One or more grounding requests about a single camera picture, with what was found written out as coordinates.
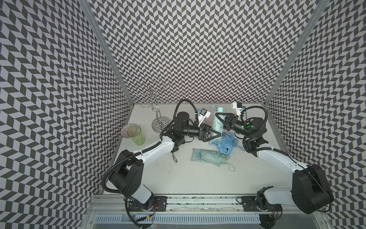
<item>clear plastic cup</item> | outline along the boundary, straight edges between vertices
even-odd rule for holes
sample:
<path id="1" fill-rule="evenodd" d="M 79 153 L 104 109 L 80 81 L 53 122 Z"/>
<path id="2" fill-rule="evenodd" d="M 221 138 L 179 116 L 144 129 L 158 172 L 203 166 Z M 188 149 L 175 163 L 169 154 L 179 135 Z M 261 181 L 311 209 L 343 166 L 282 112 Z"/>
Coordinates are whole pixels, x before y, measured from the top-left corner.
<path id="1" fill-rule="evenodd" d="M 137 145 L 142 145 L 145 142 L 145 136 L 139 126 L 131 126 L 127 134 Z"/>

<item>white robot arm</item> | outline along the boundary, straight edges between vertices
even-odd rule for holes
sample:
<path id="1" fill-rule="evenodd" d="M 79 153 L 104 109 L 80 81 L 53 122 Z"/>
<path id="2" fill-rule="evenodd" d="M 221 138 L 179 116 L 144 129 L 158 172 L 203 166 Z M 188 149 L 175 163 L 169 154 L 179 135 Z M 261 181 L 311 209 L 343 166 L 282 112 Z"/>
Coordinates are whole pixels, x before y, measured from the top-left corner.
<path id="1" fill-rule="evenodd" d="M 199 115 L 208 116 L 206 110 L 202 110 L 204 114 Z M 195 136 L 202 141 L 209 141 L 221 136 L 220 133 L 213 131 L 210 126 L 203 123 L 202 117 L 198 120 L 198 115 L 195 124 L 189 125 L 190 119 L 186 112 L 180 112 L 177 116 L 175 114 L 173 121 L 161 133 L 159 141 L 141 150 L 134 152 L 124 150 L 120 153 L 115 165 L 103 176 L 102 186 L 104 190 L 121 193 L 127 198 L 136 199 L 141 209 L 149 210 L 153 204 L 154 194 L 147 187 L 141 185 L 144 165 L 152 163 L 163 154 L 177 151 L 179 145 L 185 143 L 184 136 Z M 225 120 L 221 119 L 219 115 L 224 115 Z M 319 166 L 309 166 L 306 163 L 296 161 L 287 153 L 272 147 L 258 148 L 260 145 L 268 143 L 262 138 L 266 132 L 267 113 L 264 120 L 251 118 L 239 121 L 238 116 L 231 113 L 216 113 L 216 117 L 224 124 L 224 129 L 234 130 L 244 135 L 243 146 L 248 153 L 268 161 L 292 181 L 292 187 L 279 189 L 268 186 L 259 190 L 256 198 L 258 209 L 265 211 L 272 209 L 276 204 L 285 204 L 297 206 L 303 212 L 310 214 L 333 201 L 325 172 Z M 217 133 L 217 136 L 210 138 L 211 132 Z M 109 189 L 105 185 L 107 179 L 115 185 L 117 190 Z"/>

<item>chevron patterned wall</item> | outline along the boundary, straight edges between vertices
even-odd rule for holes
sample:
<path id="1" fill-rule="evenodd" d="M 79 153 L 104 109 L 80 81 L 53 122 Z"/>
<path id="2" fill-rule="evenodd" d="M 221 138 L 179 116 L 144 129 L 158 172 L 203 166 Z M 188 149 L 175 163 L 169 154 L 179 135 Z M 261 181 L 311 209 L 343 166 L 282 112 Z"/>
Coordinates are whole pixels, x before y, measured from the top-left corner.
<path id="1" fill-rule="evenodd" d="M 76 3 L 0 1 L 0 228 L 75 228 L 129 112 Z"/>
<path id="2" fill-rule="evenodd" d="M 298 160 L 321 165 L 335 228 L 366 228 L 366 94 L 363 0 L 331 1 L 270 110 Z"/>
<path id="3" fill-rule="evenodd" d="M 89 0 L 130 93 L 167 102 L 264 101 L 316 1 Z"/>

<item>round base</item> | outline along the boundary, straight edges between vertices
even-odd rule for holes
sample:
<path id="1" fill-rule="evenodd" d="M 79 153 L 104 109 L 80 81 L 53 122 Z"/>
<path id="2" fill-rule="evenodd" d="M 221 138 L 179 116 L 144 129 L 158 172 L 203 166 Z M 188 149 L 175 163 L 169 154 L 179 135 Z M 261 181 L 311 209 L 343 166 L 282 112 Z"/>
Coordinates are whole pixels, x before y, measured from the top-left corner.
<path id="1" fill-rule="evenodd" d="M 130 123 L 130 124 L 125 125 L 125 126 L 121 129 L 121 135 L 122 135 L 122 137 L 124 137 L 124 138 L 129 138 L 129 135 L 127 134 L 127 131 L 128 131 L 128 129 L 129 129 L 131 126 L 136 126 L 136 125 L 135 125 L 135 124 Z"/>
<path id="2" fill-rule="evenodd" d="M 164 127 L 170 123 L 170 119 L 165 116 L 161 116 L 159 118 L 154 119 L 153 123 L 151 124 L 153 131 L 156 133 L 160 133 L 163 131 Z"/>

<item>black cable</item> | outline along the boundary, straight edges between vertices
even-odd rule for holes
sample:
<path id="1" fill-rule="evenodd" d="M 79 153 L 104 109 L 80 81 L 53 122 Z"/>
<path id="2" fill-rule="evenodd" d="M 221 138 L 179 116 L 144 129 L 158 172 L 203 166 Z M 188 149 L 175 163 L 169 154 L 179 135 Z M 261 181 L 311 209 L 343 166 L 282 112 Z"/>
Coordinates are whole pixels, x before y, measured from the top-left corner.
<path id="1" fill-rule="evenodd" d="M 295 160 L 293 160 L 293 158 L 292 157 L 290 157 L 289 155 L 288 155 L 288 157 L 295 163 L 295 164 L 297 164 L 297 165 L 299 165 L 301 168 L 303 168 L 303 170 L 307 173 L 307 174 L 309 174 L 310 176 L 311 176 L 311 178 L 318 184 L 318 186 L 321 188 L 321 190 L 323 191 L 323 193 L 325 194 L 325 196 L 326 196 L 326 199 L 327 199 L 327 201 L 328 201 L 328 203 L 329 203 L 329 208 L 328 208 L 328 210 L 325 210 L 325 211 L 321 211 L 321 210 L 317 210 L 317 211 L 319 211 L 319 212 L 329 212 L 330 211 L 330 205 L 331 205 L 331 201 L 329 200 L 329 197 L 328 197 L 328 194 L 326 193 L 326 191 L 324 191 L 324 189 L 323 189 L 323 187 L 318 183 L 318 181 L 317 180 L 315 180 L 315 178 L 310 174 L 310 172 L 309 171 L 307 171 L 304 167 L 302 167 L 299 163 L 297 163 Z"/>
<path id="2" fill-rule="evenodd" d="M 194 140 L 194 137 L 193 136 L 190 136 L 191 138 L 193 138 L 192 139 L 192 141 Z M 190 143 L 190 142 L 192 142 L 192 141 L 184 141 L 184 143 Z"/>
<path id="3" fill-rule="evenodd" d="M 148 228 L 148 227 L 150 227 L 151 226 L 151 224 L 144 224 L 144 225 L 141 225 L 141 224 L 139 224 L 139 223 L 137 223 L 133 218 L 132 218 L 132 216 L 131 216 L 131 214 L 130 214 L 130 211 L 128 210 L 128 207 L 127 207 L 127 198 L 125 198 L 125 201 L 124 201 L 124 207 L 126 208 L 126 213 L 127 213 L 127 215 L 128 215 L 128 217 L 130 218 L 130 220 L 134 223 L 134 225 L 136 225 L 136 226 L 138 226 L 139 228 L 143 228 L 143 229 L 146 229 L 146 228 Z"/>
<path id="4" fill-rule="evenodd" d="M 152 150 L 152 149 L 154 149 L 155 147 L 157 147 L 158 145 L 160 145 L 160 143 L 161 143 L 161 141 L 160 142 L 158 142 L 158 143 L 156 143 L 155 145 L 153 145 L 153 146 L 151 146 L 151 147 L 149 147 L 149 148 L 147 148 L 147 149 L 144 149 L 144 150 L 142 150 L 142 153 L 146 153 L 147 151 L 150 151 L 150 150 Z M 102 177 L 102 188 L 103 188 L 103 190 L 104 191 L 106 191 L 106 192 L 111 192 L 111 193 L 121 193 L 118 189 L 110 189 L 110 188 L 108 188 L 107 187 L 107 178 L 108 178 L 108 175 L 118 166 L 118 165 L 120 165 L 122 162 L 125 162 L 125 161 L 127 161 L 127 160 L 130 160 L 131 158 L 134 158 L 134 157 L 136 157 L 136 156 L 138 156 L 138 155 L 140 155 L 141 154 L 141 152 L 137 152 L 137 153 L 134 153 L 134 154 L 132 154 L 131 156 L 128 156 L 128 157 L 126 157 L 125 159 L 123 159 L 123 160 L 121 160 L 120 162 L 118 162 L 118 163 L 116 163 L 116 164 L 114 164 L 110 169 L 108 169 L 108 171 L 103 175 L 103 177 Z"/>
<path id="5" fill-rule="evenodd" d="M 173 154 L 173 160 L 174 160 L 174 162 L 177 163 L 178 162 L 177 158 L 174 156 L 174 153 L 173 152 L 172 152 L 172 154 Z"/>
<path id="6" fill-rule="evenodd" d="M 243 204 L 243 200 L 241 201 L 241 202 L 239 202 L 238 201 L 238 198 L 239 198 L 240 196 L 237 196 L 236 198 L 235 198 L 235 200 L 239 203 L 239 204 Z"/>
<path id="7" fill-rule="evenodd" d="M 270 151 L 273 150 L 274 152 L 277 152 L 277 153 L 283 154 L 285 156 L 288 156 L 288 153 L 286 153 L 286 152 L 284 152 L 282 150 L 279 150 L 279 149 L 275 149 L 275 148 L 272 149 L 271 147 L 262 147 L 262 148 L 254 149 L 254 150 L 252 150 L 250 152 L 258 152 L 258 151 L 261 151 L 261 150 L 270 150 Z"/>
<path id="8" fill-rule="evenodd" d="M 179 105 L 182 103 L 182 102 L 188 102 L 189 104 L 192 105 L 193 109 L 194 109 L 194 112 L 195 112 L 195 115 L 196 115 L 196 119 L 194 121 L 194 126 L 197 127 L 198 126 L 198 112 L 197 112 L 197 109 L 196 107 L 194 106 L 194 104 L 192 103 L 192 101 L 190 101 L 189 99 L 182 99 L 178 102 L 177 106 L 175 107 L 175 110 L 174 110 L 174 114 L 173 114 L 173 118 L 172 118 L 172 121 L 163 129 L 162 132 L 160 132 L 160 140 L 163 139 L 163 133 L 173 124 L 173 121 L 174 121 L 174 118 L 175 116 L 177 115 L 177 112 L 178 112 L 178 108 L 179 108 Z"/>
<path id="9" fill-rule="evenodd" d="M 252 119 L 254 119 L 254 118 L 248 118 L 248 119 L 246 119 L 246 120 L 244 121 L 244 123 L 245 123 L 245 124 L 248 124 L 248 123 L 250 123 L 250 122 L 251 122 L 251 120 L 252 120 Z"/>
<path id="10" fill-rule="evenodd" d="M 148 219 L 147 216 L 144 216 L 144 217 L 141 217 L 141 218 L 137 219 L 136 222 L 144 221 L 145 219 Z"/>
<path id="11" fill-rule="evenodd" d="M 277 215 L 278 215 L 278 212 L 276 213 L 276 218 L 275 218 L 275 220 L 278 220 L 278 219 L 280 219 L 281 218 L 281 216 L 282 216 L 282 212 L 283 211 L 281 211 L 281 215 L 277 218 Z"/>
<path id="12" fill-rule="evenodd" d="M 261 106 L 252 106 L 252 107 L 247 107 L 245 108 L 244 110 L 242 110 L 241 114 L 240 114 L 240 119 L 242 122 L 245 122 L 243 120 L 243 114 L 244 112 L 246 112 L 247 110 L 249 109 L 252 109 L 252 108 L 259 108 L 259 109 L 262 109 L 264 111 L 264 119 L 263 119 L 263 124 L 262 126 L 253 134 L 250 134 L 250 135 L 247 135 L 247 136 L 244 136 L 244 139 L 243 139 L 243 147 L 244 149 L 248 152 L 248 153 L 254 153 L 254 152 L 257 152 L 255 150 L 252 149 L 252 147 L 249 145 L 249 143 L 246 143 L 246 140 L 247 139 L 250 139 L 251 137 L 254 137 L 257 133 L 259 133 L 265 126 L 266 126 L 266 122 L 267 122 L 267 119 L 268 119 L 268 113 L 266 111 L 266 109 L 264 107 L 261 107 Z"/>
<path id="13" fill-rule="evenodd" d="M 237 137 L 237 138 L 239 138 L 239 139 L 244 139 L 243 137 L 238 137 L 238 136 L 236 136 L 236 133 L 237 133 L 237 132 L 234 132 L 235 137 Z"/>

